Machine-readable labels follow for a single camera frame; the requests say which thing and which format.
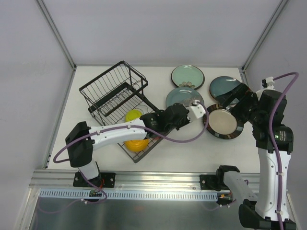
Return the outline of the black striped cream plate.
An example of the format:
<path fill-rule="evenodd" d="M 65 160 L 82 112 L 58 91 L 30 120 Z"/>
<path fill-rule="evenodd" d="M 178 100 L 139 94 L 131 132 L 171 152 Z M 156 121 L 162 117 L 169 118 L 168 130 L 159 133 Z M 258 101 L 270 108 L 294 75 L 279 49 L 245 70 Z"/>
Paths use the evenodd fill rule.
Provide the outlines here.
<path fill-rule="evenodd" d="M 216 103 L 207 108 L 209 122 L 207 131 L 214 137 L 224 140 L 237 138 L 244 129 L 244 124 L 238 121 L 231 113 L 231 106 L 222 107 Z"/>

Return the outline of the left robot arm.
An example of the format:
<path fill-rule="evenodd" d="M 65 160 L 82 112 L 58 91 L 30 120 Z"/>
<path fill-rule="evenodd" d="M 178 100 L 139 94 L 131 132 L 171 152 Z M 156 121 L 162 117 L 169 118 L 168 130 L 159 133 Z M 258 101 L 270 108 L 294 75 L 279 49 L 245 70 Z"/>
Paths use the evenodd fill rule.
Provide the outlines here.
<path fill-rule="evenodd" d="M 128 140 L 146 140 L 161 137 L 173 129 L 187 125 L 188 109 L 179 103 L 140 118 L 110 126 L 99 126 L 95 131 L 85 121 L 79 122 L 65 138 L 69 162 L 79 169 L 84 181 L 91 187 L 99 187 L 101 175 L 98 164 L 93 160 L 93 151 L 113 143 Z"/>

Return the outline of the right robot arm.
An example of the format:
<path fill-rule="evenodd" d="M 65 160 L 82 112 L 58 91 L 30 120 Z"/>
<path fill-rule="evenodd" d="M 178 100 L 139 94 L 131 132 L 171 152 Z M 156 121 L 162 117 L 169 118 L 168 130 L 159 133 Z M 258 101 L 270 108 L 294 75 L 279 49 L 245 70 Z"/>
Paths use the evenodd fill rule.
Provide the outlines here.
<path fill-rule="evenodd" d="M 287 100 L 273 86 L 253 92 L 241 83 L 231 91 L 216 97 L 222 107 L 233 100 L 229 109 L 240 122 L 250 122 L 260 160 L 259 193 L 254 195 L 234 167 L 219 168 L 215 184 L 229 188 L 240 204 L 238 215 L 245 228 L 255 230 L 295 230 L 287 208 L 287 171 L 294 145 L 291 128 L 282 124 Z"/>

